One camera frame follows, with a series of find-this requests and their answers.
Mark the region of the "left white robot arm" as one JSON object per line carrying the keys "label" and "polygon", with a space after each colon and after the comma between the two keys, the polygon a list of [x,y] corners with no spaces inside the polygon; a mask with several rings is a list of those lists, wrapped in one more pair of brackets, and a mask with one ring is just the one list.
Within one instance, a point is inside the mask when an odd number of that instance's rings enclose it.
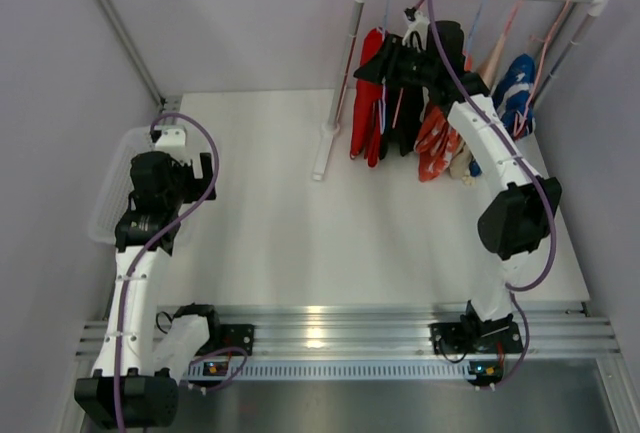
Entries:
{"label": "left white robot arm", "polygon": [[133,189],[115,227],[116,277],[107,329],[87,378],[74,398],[99,427],[166,427],[177,412],[179,382],[191,360],[220,333],[212,305],[178,309],[160,343],[154,341],[160,285],[168,271],[182,222],[216,197],[219,158],[200,156],[202,175],[166,152],[135,156]]}

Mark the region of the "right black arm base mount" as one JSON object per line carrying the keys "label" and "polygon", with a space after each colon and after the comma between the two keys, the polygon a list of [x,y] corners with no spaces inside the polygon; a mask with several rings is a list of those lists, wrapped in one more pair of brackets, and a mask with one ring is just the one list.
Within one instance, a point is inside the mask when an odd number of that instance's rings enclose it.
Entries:
{"label": "right black arm base mount", "polygon": [[498,347],[506,354],[519,354],[524,350],[523,336],[513,321],[440,322],[430,326],[436,354],[448,357],[464,354],[497,354]]}

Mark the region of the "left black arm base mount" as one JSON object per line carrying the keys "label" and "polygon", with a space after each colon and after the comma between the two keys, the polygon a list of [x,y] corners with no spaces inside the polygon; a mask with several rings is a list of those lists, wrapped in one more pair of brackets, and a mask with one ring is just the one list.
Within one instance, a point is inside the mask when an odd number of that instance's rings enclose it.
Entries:
{"label": "left black arm base mount", "polygon": [[198,350],[197,354],[203,356],[220,349],[236,347],[243,349],[248,356],[251,356],[255,329],[253,324],[223,323],[213,329],[209,340]]}

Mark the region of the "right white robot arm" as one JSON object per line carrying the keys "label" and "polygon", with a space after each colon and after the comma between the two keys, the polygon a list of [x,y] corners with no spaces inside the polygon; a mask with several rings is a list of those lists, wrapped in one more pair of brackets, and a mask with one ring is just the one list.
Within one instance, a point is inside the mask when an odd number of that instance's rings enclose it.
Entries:
{"label": "right white robot arm", "polygon": [[427,113],[440,110],[444,122],[465,142],[486,178],[492,199],[477,220],[479,241],[498,262],[480,281],[456,322],[436,323],[434,351],[451,363],[470,354],[518,353],[529,348],[528,327],[517,326],[516,296],[538,288],[554,266],[556,212],[562,188],[543,177],[522,155],[495,109],[488,84],[466,66],[461,25],[430,24],[425,43],[415,47],[396,34],[382,34],[354,72],[357,86],[376,93],[374,106],[394,93],[415,104],[426,93]]}

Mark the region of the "red trousers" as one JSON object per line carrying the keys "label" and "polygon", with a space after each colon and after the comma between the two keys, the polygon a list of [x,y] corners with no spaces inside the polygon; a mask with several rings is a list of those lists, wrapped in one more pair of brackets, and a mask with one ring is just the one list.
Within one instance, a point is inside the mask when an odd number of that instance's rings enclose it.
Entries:
{"label": "red trousers", "polygon": [[356,96],[352,115],[350,158],[362,156],[369,168],[379,162],[381,130],[379,115],[383,88],[360,79],[356,80]]}

